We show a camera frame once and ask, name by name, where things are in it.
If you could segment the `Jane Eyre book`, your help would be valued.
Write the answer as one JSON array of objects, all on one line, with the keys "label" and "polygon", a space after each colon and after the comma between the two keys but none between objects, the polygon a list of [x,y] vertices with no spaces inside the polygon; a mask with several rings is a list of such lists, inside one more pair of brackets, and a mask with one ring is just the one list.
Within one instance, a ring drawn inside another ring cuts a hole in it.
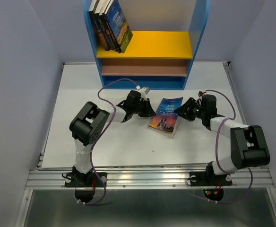
[{"label": "Jane Eyre book", "polygon": [[163,98],[155,116],[150,120],[148,128],[172,139],[181,121],[174,111],[182,106],[182,101],[183,97]]}]

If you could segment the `Animal Farm book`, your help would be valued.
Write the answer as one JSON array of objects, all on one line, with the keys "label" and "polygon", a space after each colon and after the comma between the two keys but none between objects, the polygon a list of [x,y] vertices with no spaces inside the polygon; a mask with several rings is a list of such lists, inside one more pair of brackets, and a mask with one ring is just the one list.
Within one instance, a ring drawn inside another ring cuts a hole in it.
[{"label": "Animal Farm book", "polygon": [[110,3],[105,16],[121,48],[121,53],[125,53],[133,37],[133,33],[118,0],[113,0],[112,3]]}]

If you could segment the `A Tale of Two Cities book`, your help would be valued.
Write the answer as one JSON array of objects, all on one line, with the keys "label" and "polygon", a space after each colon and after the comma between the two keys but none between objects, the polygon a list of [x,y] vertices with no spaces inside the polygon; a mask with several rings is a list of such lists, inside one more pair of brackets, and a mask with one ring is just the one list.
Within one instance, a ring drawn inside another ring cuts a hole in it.
[{"label": "A Tale of Two Cities book", "polygon": [[91,4],[90,4],[88,13],[89,13],[90,19],[92,21],[92,24],[93,24],[93,26],[95,27],[95,29],[96,29],[96,31],[98,33],[96,19],[95,19],[95,14],[94,14],[95,5],[96,5],[96,0],[93,0],[91,2]]}]

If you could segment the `Three Days to See book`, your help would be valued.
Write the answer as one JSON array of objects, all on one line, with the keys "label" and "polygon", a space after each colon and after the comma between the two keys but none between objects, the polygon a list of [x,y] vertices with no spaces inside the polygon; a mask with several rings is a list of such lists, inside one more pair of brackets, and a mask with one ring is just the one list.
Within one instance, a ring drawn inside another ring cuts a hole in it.
[{"label": "Three Days to See book", "polygon": [[112,0],[105,0],[104,1],[104,4],[101,8],[101,11],[100,11],[100,19],[102,20],[102,23],[103,23],[103,26],[104,26],[104,35],[105,35],[105,38],[106,38],[106,41],[110,47],[110,50],[114,50],[118,53],[121,53],[121,48],[120,46],[118,45],[117,43],[117,40],[113,34],[113,31],[112,31],[112,28],[106,18],[106,12],[107,12],[107,9],[110,5],[110,3],[112,3]]}]

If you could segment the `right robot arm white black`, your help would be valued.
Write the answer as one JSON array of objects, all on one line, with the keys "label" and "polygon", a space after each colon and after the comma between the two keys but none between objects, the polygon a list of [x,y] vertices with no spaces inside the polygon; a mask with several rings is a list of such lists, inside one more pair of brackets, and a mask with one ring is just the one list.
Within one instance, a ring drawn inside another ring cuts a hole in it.
[{"label": "right robot arm white black", "polygon": [[[191,184],[231,185],[231,174],[248,167],[266,166],[271,160],[263,129],[258,125],[237,123],[234,119],[218,114],[216,103],[214,95],[200,92],[198,99],[191,97],[174,111],[190,122],[200,119],[204,127],[216,132],[215,161],[209,162],[203,172],[191,172]],[[230,140],[230,154],[225,158],[218,157],[221,135]]]}]

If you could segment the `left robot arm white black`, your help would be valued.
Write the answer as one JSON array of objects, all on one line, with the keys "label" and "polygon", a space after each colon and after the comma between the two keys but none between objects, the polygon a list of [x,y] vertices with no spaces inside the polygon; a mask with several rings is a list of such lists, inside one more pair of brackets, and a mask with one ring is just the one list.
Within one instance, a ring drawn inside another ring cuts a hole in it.
[{"label": "left robot arm white black", "polygon": [[76,147],[72,177],[81,186],[88,186],[92,181],[91,153],[95,143],[112,122],[124,123],[137,114],[141,118],[153,117],[155,112],[147,94],[148,87],[132,90],[126,99],[117,105],[101,109],[93,102],[87,102],[75,116],[69,126]]}]

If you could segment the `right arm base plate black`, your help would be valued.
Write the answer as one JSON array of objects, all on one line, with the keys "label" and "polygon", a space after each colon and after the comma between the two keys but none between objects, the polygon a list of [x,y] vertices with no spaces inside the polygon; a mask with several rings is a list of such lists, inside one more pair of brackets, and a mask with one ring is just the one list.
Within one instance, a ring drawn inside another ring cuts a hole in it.
[{"label": "right arm base plate black", "polygon": [[187,184],[192,187],[205,187],[205,186],[232,186],[231,178],[229,175],[208,175],[205,171],[202,172],[189,172]]}]

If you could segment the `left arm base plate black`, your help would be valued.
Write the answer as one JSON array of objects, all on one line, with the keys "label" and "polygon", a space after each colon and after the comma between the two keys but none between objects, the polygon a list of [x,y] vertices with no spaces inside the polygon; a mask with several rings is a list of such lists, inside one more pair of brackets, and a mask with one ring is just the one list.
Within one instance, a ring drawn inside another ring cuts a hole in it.
[{"label": "left arm base plate black", "polygon": [[75,172],[62,173],[65,180],[64,186],[69,188],[92,188],[103,187],[103,184],[94,172],[76,174]]}]

